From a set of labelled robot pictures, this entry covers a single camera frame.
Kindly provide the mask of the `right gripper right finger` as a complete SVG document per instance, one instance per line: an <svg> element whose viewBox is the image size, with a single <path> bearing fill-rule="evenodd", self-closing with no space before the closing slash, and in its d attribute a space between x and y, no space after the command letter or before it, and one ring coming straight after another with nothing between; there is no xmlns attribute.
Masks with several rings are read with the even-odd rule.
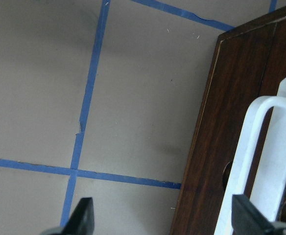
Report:
<svg viewBox="0 0 286 235"><path fill-rule="evenodd" d="M286 223L268 221L244 194L232 196L232 228L236 235L286 235Z"/></svg>

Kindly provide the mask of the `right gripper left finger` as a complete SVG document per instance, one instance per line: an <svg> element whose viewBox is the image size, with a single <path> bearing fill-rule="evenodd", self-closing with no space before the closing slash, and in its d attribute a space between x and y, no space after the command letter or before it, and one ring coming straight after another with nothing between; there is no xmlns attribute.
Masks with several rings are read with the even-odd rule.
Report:
<svg viewBox="0 0 286 235"><path fill-rule="evenodd" d="M42 235L93 235L95 230L94 203L92 197L81 198L64 227L54 227Z"/></svg>

